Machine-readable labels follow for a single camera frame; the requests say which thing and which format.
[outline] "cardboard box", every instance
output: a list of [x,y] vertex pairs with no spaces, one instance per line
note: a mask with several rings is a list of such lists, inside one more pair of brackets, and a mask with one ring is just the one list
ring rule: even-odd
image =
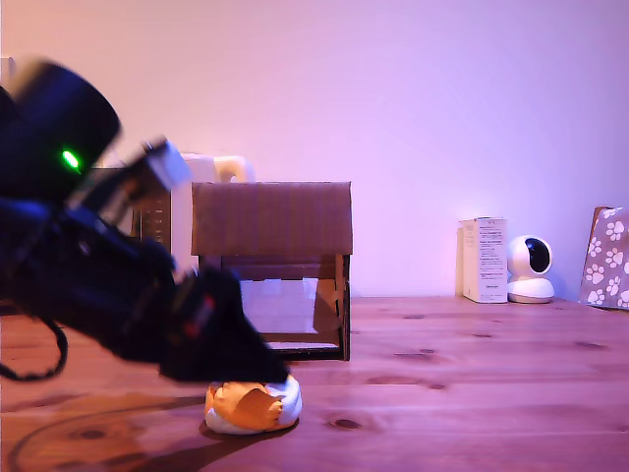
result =
[[193,184],[193,255],[242,281],[245,313],[287,359],[350,358],[349,183]]
[[463,295],[478,303],[506,303],[506,220],[475,218],[461,223]]

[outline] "green led light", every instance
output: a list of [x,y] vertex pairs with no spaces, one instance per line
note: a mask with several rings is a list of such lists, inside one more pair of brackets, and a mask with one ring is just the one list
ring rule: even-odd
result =
[[79,160],[74,154],[72,154],[68,150],[64,150],[63,158],[66,159],[66,162],[68,162],[68,165],[70,165],[70,167],[77,170],[79,169]]

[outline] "orange and white toy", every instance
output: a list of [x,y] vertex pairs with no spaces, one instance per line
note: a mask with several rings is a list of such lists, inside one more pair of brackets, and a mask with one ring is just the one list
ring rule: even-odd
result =
[[290,428],[302,412],[299,383],[214,383],[205,396],[205,423],[215,433],[256,435]]

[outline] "security camera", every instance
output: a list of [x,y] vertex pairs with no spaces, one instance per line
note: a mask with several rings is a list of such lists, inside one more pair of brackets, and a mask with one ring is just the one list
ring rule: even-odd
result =
[[552,283],[543,276],[552,266],[552,249],[537,236],[519,236],[507,247],[507,284],[510,302],[548,303],[554,296]]

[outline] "white wall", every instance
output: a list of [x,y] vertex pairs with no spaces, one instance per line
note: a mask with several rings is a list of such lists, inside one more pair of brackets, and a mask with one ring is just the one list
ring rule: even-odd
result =
[[458,220],[554,246],[576,297],[596,205],[629,204],[623,0],[3,0],[3,55],[80,72],[126,127],[353,182],[355,295],[451,294]]

